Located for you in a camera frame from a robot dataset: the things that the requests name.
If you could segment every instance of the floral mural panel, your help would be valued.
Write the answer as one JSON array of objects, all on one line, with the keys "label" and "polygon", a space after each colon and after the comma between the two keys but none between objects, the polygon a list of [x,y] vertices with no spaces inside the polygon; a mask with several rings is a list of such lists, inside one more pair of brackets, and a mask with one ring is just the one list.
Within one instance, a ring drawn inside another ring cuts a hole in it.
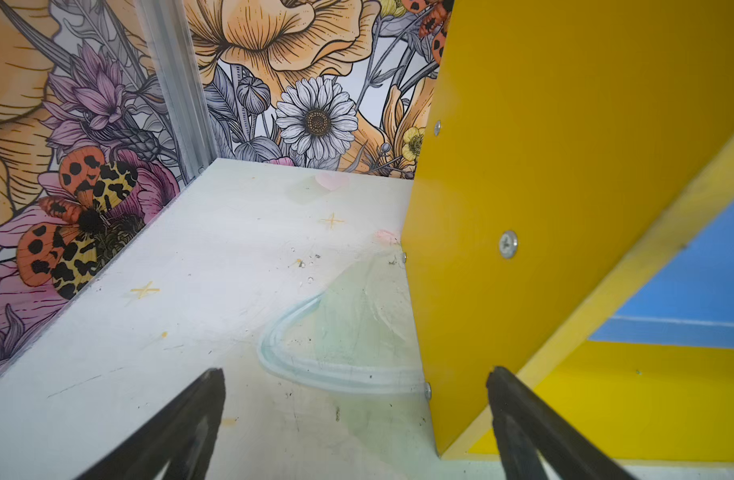
[{"label": "floral mural panel", "polygon": [[132,0],[0,0],[0,373],[184,187],[143,38]]},{"label": "floral mural panel", "polygon": [[454,0],[184,0],[224,158],[414,178]]}]

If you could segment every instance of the metal screw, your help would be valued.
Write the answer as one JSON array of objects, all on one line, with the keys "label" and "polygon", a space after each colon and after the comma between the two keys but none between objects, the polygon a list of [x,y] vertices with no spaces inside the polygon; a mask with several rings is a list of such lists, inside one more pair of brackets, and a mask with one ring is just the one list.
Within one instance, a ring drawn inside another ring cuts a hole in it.
[{"label": "metal screw", "polygon": [[501,236],[501,241],[497,244],[497,248],[501,251],[501,255],[507,260],[516,255],[516,249],[518,246],[519,239],[516,237],[516,233],[512,230],[504,232]]}]

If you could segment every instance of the blue panel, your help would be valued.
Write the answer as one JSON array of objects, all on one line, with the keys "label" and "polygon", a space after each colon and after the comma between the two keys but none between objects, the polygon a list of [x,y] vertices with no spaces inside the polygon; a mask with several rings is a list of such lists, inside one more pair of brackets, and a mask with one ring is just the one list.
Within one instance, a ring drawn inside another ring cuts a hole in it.
[{"label": "blue panel", "polygon": [[589,340],[734,349],[734,202]]}]

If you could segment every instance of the yellow star drawing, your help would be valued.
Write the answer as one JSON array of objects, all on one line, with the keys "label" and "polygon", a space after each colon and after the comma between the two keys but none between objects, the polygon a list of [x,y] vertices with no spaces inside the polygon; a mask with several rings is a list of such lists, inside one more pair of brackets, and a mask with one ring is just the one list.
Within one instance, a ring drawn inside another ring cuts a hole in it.
[{"label": "yellow star drawing", "polygon": [[319,220],[322,221],[322,222],[328,223],[330,230],[332,230],[333,228],[335,228],[335,223],[342,224],[342,223],[345,222],[345,220],[336,220],[335,219],[335,214],[332,214],[330,216],[330,218],[320,218]]},{"label": "yellow star drawing", "polygon": [[151,286],[152,281],[149,282],[146,286],[143,288],[133,288],[130,290],[130,292],[137,292],[138,298],[143,298],[144,296],[148,295],[149,293],[156,293],[159,291],[158,288],[149,288]]}]

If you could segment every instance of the butterfly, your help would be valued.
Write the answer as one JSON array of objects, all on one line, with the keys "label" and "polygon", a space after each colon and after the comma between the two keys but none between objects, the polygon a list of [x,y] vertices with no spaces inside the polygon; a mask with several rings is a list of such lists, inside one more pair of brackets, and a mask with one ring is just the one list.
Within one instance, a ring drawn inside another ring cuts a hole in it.
[{"label": "butterfly", "polygon": [[49,196],[38,204],[67,225],[33,225],[17,244],[16,263],[26,285],[52,280],[57,293],[70,300],[102,267],[98,240],[109,225],[105,214],[130,196],[137,169],[122,161],[109,164],[101,149],[84,147],[60,162],[58,175],[76,201]]},{"label": "butterfly", "polygon": [[447,31],[452,17],[452,5],[455,0],[401,0],[401,4],[412,13],[420,13],[428,7],[433,6],[430,12],[421,20],[420,38],[427,37],[433,33],[440,25],[439,32],[431,41],[431,52],[437,64],[441,63],[441,55],[445,52],[445,43],[447,42]]}]

